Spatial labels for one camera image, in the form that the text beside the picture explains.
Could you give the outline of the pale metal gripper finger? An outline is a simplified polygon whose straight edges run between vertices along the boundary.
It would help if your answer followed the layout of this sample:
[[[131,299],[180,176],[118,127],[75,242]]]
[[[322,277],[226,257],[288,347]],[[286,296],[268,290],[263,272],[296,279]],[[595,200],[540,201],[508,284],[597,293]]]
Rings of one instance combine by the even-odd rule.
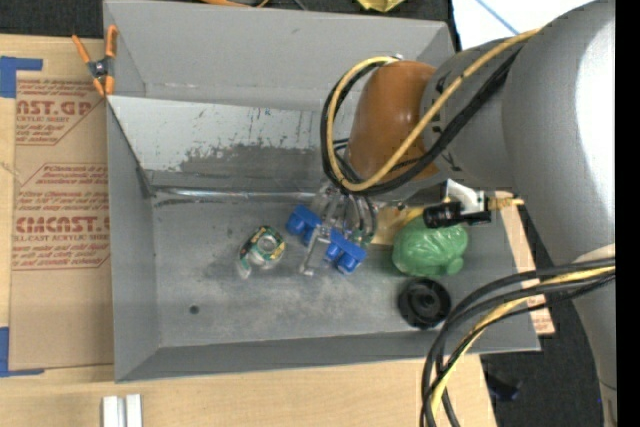
[[[329,244],[330,229],[324,225],[314,228],[299,266],[299,272],[303,276],[313,277],[327,266],[325,255]]]

